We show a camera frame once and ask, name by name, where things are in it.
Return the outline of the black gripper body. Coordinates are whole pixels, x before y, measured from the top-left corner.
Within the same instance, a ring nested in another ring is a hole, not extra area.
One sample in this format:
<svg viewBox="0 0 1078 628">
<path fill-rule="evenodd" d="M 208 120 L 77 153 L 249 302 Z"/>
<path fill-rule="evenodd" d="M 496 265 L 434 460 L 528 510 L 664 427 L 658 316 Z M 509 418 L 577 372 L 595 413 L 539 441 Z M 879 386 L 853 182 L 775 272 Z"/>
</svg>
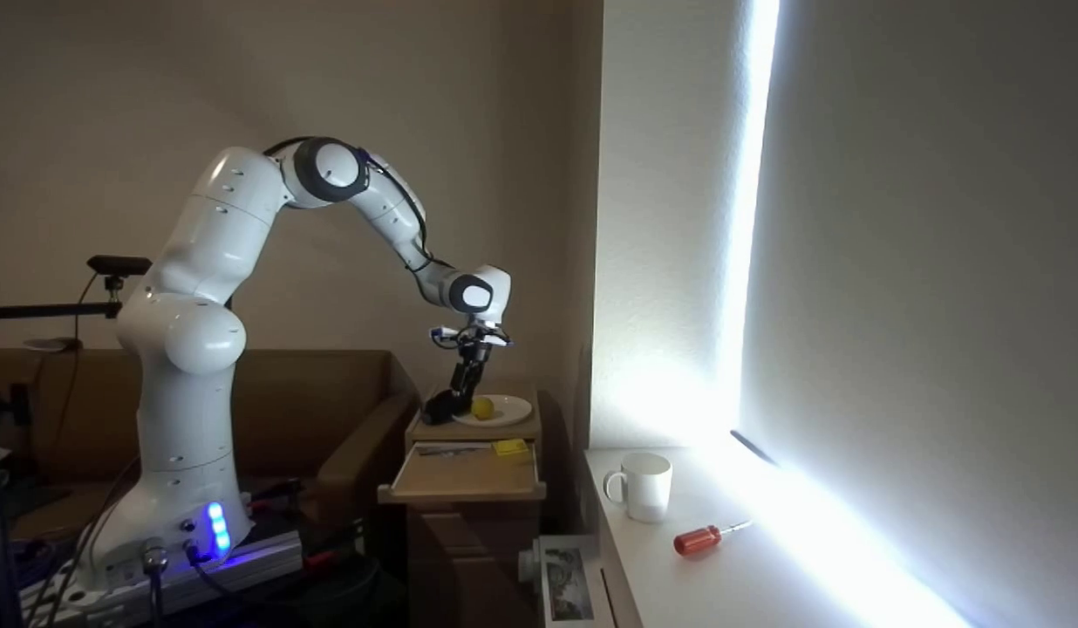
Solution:
<svg viewBox="0 0 1078 628">
<path fill-rule="evenodd" d="M 449 328 L 439 323 L 430 332 L 435 348 L 455 348 L 463 363 L 485 363 L 496 348 L 505 348 L 509 339 L 499 328 L 485 328 L 485 323 L 463 323 L 463 328 Z"/>
</svg>

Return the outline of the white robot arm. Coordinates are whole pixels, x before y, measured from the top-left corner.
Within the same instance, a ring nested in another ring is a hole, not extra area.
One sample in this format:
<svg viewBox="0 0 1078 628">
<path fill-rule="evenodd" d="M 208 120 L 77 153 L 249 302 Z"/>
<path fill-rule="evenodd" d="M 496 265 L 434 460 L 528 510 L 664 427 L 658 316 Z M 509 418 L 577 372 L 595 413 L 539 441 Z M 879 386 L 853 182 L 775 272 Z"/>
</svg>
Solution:
<svg viewBox="0 0 1078 628">
<path fill-rule="evenodd" d="M 468 406 L 481 363 L 505 344 L 514 277 L 439 259 L 420 193 L 382 156 L 336 136 L 220 151 L 120 308 L 120 343 L 139 372 L 139 470 L 86 539 L 96 578 L 131 568 L 146 546 L 167 559 L 234 559 L 252 535 L 234 389 L 256 332 L 234 299 L 257 272 L 275 223 L 325 209 L 360 211 L 414 294 L 457 315 L 455 328 L 435 328 L 435 344 L 460 351 L 457 379 L 444 389 L 449 413 Z"/>
</svg>

